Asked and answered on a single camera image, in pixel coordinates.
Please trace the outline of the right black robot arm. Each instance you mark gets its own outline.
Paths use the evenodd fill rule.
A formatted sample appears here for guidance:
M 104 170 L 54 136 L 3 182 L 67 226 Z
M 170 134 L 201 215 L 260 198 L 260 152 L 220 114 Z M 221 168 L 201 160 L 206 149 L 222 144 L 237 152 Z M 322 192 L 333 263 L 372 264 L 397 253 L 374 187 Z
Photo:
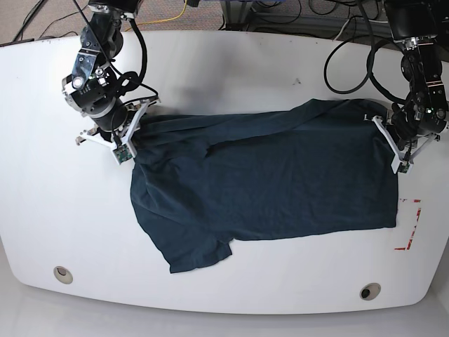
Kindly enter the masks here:
M 112 61 L 123 47 L 121 26 L 127 20 L 138 38 L 135 19 L 141 1 L 89 1 L 93 13 L 81 33 L 81 48 L 72 73 L 62 81 L 67 103 L 84 117 L 91 118 L 104 132 L 123 126 L 128 112 L 121 97 L 134 91 L 143 81 L 147 53 L 142 53 L 140 72 L 120 73 Z

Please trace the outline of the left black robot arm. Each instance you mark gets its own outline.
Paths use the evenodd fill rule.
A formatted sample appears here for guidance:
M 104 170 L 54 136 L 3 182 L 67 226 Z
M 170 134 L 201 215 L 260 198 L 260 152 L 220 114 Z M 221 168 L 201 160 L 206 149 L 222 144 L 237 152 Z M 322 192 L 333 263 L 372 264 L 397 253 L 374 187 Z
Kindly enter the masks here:
M 441 79 L 443 65 L 437 37 L 443 33 L 448 6 L 443 1 L 384 1 L 394 42 L 403 47 L 401 71 L 410 92 L 391 118 L 402 143 L 448 125 L 448 101 Z

